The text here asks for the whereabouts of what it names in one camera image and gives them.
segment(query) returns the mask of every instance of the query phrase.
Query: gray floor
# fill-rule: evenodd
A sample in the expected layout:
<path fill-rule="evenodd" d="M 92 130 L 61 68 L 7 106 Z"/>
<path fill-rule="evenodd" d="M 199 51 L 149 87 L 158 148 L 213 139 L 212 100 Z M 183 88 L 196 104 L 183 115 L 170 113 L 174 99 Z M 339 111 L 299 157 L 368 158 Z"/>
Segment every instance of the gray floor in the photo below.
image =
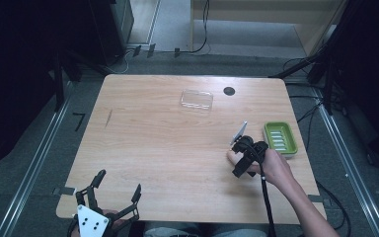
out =
<path fill-rule="evenodd" d="M 159 39 L 157 47 L 161 46 L 161 42 L 163 41 Z M 172 45 L 182 45 L 183 48 L 185 46 L 179 44 L 178 40 Z M 129 55 L 127 62 L 119 62 L 113 65 L 111 69 L 118 72 L 127 69 L 125 71 L 127 74 L 261 77 L 280 72 L 288 59 L 301 57 L 296 53 L 287 53 L 285 56 L 269 56 L 268 54 L 264 57 L 223 54 L 211 53 L 203 56 L 181 54 L 175 58 L 171 53 L 155 52 L 152 57 L 147 57 L 147 52 L 142 51 L 135 57 Z M 42 166 L 38 167 L 38 176 L 27 202 L 21 206 L 20 216 L 15 218 L 14 228 L 10 230 L 12 236 L 62 236 L 66 233 L 69 220 L 60 219 L 55 215 L 59 197 L 53 195 L 52 191 L 54 188 L 63 187 L 65 184 L 104 81 L 101 75 L 86 67 L 83 67 L 83 73 L 85 76 L 82 81 L 73 85 L 72 96 L 67 105 L 65 116 L 55 133 Z M 295 75 L 302 78 L 305 74 L 300 71 Z M 312 95 L 312 89 L 309 87 L 287 86 L 287 90 L 290 96 Z M 314 100 L 308 98 L 292 98 L 291 103 L 298 118 L 301 118 L 316 104 Z M 14 150 L 0 161 L 0 224 L 35 157 L 39 143 L 54 115 L 54 105 L 55 102 L 52 99 L 26 130 Z M 78 131 L 75 131 L 75 128 L 80 118 L 74 116 L 73 113 L 86 114 Z M 354 134 L 348 119 L 340 112 L 335 112 L 334 118 L 338 123 L 347 148 L 352 154 L 354 164 L 379 208 L 379 168 L 369 165 L 366 161 L 366 152 Z M 333 192 L 345 207 L 351 220 L 351 236 L 374 236 L 362 209 L 362 204 L 351 185 L 351 179 L 346 175 L 341 157 L 324 124 L 323 117 L 319 113 L 314 114 L 310 126 L 310 136 L 308 133 L 309 119 L 306 118 L 299 122 L 299 126 L 304 141 L 307 142 L 310 139 L 308 154 L 316 179 Z M 321 195 L 324 198 L 329 221 L 334 226 L 338 226 L 342 219 L 341 210 L 328 195 L 322 191 Z M 278 236 L 298 236 L 301 233 L 301 229 L 296 225 L 277 225 L 276 230 Z M 339 233 L 341 236 L 345 236 L 346 226 L 342 227 Z"/>

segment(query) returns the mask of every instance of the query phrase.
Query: person's leg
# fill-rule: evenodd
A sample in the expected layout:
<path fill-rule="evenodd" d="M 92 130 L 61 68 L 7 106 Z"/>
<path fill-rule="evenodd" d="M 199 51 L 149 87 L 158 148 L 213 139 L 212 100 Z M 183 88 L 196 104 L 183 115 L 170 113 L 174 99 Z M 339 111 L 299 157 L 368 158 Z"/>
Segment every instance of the person's leg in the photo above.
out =
<path fill-rule="evenodd" d="M 215 223 L 210 225 L 211 237 L 266 237 L 267 224 L 231 224 Z"/>
<path fill-rule="evenodd" d="M 144 237 L 200 237 L 198 223 L 147 221 L 144 227 Z"/>

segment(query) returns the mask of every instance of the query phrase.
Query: green tray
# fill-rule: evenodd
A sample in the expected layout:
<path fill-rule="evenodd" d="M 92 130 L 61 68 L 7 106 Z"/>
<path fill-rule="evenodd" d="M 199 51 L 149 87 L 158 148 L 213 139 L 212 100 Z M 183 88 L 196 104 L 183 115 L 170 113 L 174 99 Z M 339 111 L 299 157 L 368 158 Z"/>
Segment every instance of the green tray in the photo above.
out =
<path fill-rule="evenodd" d="M 284 121 L 270 121 L 265 124 L 265 141 L 269 148 L 281 153 L 286 158 L 297 153 L 297 144 L 290 125 Z"/>

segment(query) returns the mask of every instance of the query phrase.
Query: person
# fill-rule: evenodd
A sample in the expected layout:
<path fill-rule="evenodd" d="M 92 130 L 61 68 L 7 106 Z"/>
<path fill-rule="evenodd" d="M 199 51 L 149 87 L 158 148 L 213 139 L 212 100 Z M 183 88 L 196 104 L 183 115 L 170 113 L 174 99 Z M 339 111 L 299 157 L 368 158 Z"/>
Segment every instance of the person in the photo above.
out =
<path fill-rule="evenodd" d="M 243 154 L 227 152 L 227 158 L 236 165 Z M 276 186 L 288 199 L 300 221 L 304 236 L 339 236 L 337 231 L 322 216 L 315 205 L 309 200 L 303 188 L 295 180 L 291 168 L 286 159 L 277 151 L 267 149 L 263 168 L 266 180 Z M 251 165 L 247 172 L 260 173 L 259 165 Z M 210 232 L 208 236 L 266 236 L 265 230 L 259 225 L 233 225 L 226 229 L 227 224 L 214 227 L 216 231 Z M 170 237 L 170 236 L 201 236 L 199 225 L 196 223 L 174 223 L 174 222 L 148 222 L 146 223 L 145 237 Z"/>

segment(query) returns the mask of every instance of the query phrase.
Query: transparent soap dish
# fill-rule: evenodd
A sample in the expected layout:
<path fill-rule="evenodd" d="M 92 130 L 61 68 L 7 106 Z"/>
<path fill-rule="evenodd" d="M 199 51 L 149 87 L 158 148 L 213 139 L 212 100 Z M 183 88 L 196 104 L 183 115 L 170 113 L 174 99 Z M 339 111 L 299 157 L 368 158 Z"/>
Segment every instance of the transparent soap dish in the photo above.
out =
<path fill-rule="evenodd" d="M 181 106 L 203 111 L 211 111 L 213 94 L 196 90 L 184 90 Z"/>

